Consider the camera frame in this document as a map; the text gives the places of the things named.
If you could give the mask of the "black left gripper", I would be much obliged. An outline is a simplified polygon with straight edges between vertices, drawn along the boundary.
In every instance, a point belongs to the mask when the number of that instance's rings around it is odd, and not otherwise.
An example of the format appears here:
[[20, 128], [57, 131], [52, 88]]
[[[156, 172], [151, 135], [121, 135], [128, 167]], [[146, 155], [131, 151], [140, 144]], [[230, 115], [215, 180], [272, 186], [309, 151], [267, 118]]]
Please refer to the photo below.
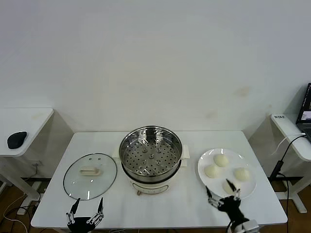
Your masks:
[[71, 233], [90, 233], [95, 229], [96, 224], [99, 224], [104, 218], [103, 197], [101, 197], [97, 212], [92, 217], [75, 217], [80, 198], [72, 205], [69, 212], [66, 213], [68, 217], [67, 227]]

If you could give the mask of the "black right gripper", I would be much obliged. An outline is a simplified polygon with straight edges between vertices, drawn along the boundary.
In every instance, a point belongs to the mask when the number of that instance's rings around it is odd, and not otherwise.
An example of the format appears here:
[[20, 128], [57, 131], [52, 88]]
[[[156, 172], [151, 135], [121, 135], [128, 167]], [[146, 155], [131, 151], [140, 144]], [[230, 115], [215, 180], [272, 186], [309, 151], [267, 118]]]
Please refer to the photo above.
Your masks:
[[219, 195], [214, 194], [206, 186], [209, 204], [215, 207], [217, 210], [225, 212], [228, 215], [230, 221], [232, 222], [247, 222], [248, 219], [240, 210], [241, 190], [239, 188], [236, 188], [236, 186], [230, 180], [226, 179], [226, 182], [233, 191], [233, 195], [222, 198]]

